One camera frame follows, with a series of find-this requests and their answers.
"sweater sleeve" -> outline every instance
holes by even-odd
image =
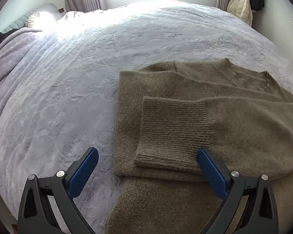
[[[293,103],[240,97],[144,97],[135,164],[199,173],[209,146],[229,169],[279,177],[293,171]]]

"folded sweater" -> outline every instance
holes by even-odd
[[[228,59],[122,71],[114,173],[128,177],[106,232],[200,233],[220,203],[208,183],[199,182],[205,179],[195,154],[203,145],[242,175],[288,175],[293,95],[269,73]],[[276,198],[278,209],[288,200]],[[290,221],[280,221],[281,228]]]

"bedspread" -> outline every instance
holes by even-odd
[[[55,29],[23,28],[9,36],[0,45],[0,194],[11,213],[17,218],[29,174],[53,176],[93,146],[99,163],[74,201],[103,233],[122,192],[112,170],[119,72],[225,57],[267,70],[293,93],[293,68],[276,46],[217,8],[140,2],[69,12]]]

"blue gripper pad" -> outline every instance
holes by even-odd
[[[215,195],[224,200],[228,196],[226,180],[202,148],[197,153],[197,162]]]
[[[68,182],[68,197],[72,200],[80,195],[91,173],[99,162],[99,153],[92,148],[85,160],[80,164]]]

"bolt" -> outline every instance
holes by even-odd
[[[64,174],[65,174],[64,171],[58,171],[58,172],[56,173],[56,175],[57,175],[58,177],[63,177]]]
[[[232,175],[233,177],[238,177],[238,176],[240,175],[240,173],[237,172],[237,171],[232,171],[232,172],[231,172],[231,175]]]
[[[28,179],[29,180],[33,180],[35,178],[35,175],[34,174],[30,174],[29,176],[28,176]]]
[[[262,175],[262,179],[263,179],[263,180],[268,180],[268,176],[267,176],[266,174],[263,174],[263,175]]]

